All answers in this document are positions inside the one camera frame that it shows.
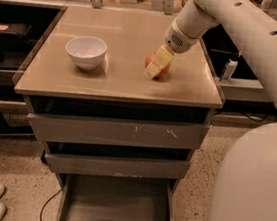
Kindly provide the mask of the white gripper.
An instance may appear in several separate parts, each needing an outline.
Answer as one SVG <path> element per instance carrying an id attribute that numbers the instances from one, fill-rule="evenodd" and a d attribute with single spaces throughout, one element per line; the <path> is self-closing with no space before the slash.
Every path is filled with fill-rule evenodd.
<path id="1" fill-rule="evenodd" d="M 200 38 L 200 31 L 193 27 L 182 27 L 176 20 L 171 22 L 165 32 L 164 41 L 167 45 L 161 46 L 153 60 L 144 70 L 144 76 L 149 80 L 154 79 L 165 67 L 172 63 L 175 53 L 185 53 L 196 44 Z"/>

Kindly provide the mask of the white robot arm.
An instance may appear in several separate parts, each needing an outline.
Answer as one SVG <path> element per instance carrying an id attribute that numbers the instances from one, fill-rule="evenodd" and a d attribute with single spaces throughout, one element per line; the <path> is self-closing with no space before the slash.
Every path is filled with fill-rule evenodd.
<path id="1" fill-rule="evenodd" d="M 229 100 L 270 102 L 277 110 L 277 21 L 250 0 L 188 0 L 145 74 L 153 78 L 220 24 L 253 71 L 224 85 Z M 277 221 L 277 122 L 250 130 L 219 166 L 209 221 Z"/>

